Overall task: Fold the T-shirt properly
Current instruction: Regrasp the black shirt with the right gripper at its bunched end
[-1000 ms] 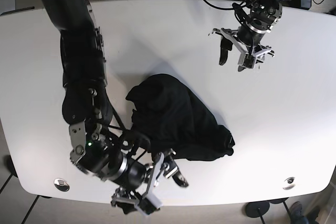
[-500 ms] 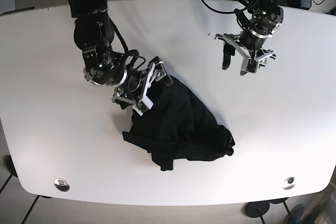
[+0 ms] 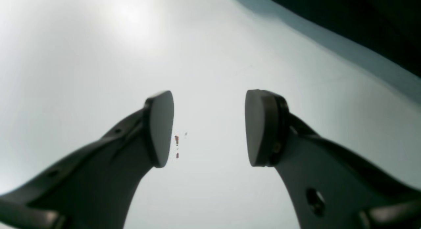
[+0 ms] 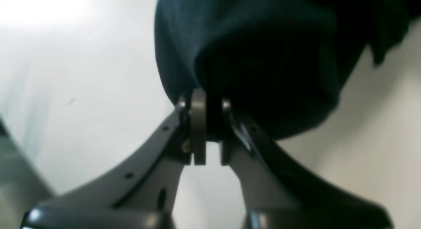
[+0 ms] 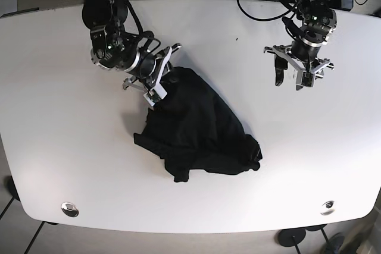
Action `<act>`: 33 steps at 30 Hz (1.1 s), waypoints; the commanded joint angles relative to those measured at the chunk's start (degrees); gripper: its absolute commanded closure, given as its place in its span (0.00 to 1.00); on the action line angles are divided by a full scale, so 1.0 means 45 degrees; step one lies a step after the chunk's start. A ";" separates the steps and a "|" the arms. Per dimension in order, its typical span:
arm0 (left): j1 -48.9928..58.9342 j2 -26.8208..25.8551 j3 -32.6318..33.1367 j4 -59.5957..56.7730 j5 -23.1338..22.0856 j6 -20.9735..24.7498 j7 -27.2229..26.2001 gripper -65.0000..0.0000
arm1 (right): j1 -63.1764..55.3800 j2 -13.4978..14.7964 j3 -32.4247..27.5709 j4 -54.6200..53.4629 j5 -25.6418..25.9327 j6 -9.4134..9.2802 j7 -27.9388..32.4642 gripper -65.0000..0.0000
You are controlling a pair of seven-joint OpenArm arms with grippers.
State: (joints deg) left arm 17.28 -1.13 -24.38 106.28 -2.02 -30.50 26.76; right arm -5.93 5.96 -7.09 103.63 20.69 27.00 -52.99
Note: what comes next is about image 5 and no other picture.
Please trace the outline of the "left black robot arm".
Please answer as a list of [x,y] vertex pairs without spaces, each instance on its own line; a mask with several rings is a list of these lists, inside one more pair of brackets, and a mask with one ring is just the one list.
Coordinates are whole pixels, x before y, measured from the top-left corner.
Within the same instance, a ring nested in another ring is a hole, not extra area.
[[296,71],[296,89],[313,87],[316,79],[324,77],[325,69],[334,69],[331,60],[318,57],[322,46],[337,26],[336,12],[328,0],[279,0],[286,12],[267,18],[280,19],[293,39],[290,45],[266,46],[264,52],[273,54],[275,85],[280,86],[289,66]]

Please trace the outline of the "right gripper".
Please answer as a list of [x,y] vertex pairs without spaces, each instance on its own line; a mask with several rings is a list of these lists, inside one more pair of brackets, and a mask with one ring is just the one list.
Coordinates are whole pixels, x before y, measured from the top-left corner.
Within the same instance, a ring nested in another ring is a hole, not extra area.
[[123,82],[123,89],[134,87],[147,92],[157,84],[161,84],[161,78],[173,69],[170,62],[171,55],[182,48],[180,43],[168,46],[156,54],[149,52],[143,47],[133,45],[122,52],[121,69],[130,74]]

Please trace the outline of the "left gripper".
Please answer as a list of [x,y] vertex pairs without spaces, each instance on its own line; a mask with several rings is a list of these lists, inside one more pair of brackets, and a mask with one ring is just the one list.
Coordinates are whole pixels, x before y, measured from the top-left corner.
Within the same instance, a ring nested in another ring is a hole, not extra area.
[[264,53],[270,53],[274,55],[274,69],[275,69],[275,86],[279,87],[284,80],[284,72],[288,69],[288,65],[291,65],[294,70],[306,71],[308,73],[314,73],[316,79],[322,79],[324,77],[324,69],[328,68],[334,70],[334,64],[330,59],[320,59],[314,55],[314,52],[304,50],[304,52],[293,52],[293,46],[265,46]]

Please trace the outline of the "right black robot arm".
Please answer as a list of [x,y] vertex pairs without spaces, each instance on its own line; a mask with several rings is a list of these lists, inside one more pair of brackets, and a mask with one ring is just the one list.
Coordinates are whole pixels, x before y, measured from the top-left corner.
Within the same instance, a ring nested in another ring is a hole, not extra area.
[[171,71],[170,57],[179,43],[161,51],[154,33],[144,30],[129,0],[83,0],[82,20],[89,29],[92,62],[107,70],[120,70],[130,77],[123,87],[139,88],[148,95],[165,97],[160,81]]

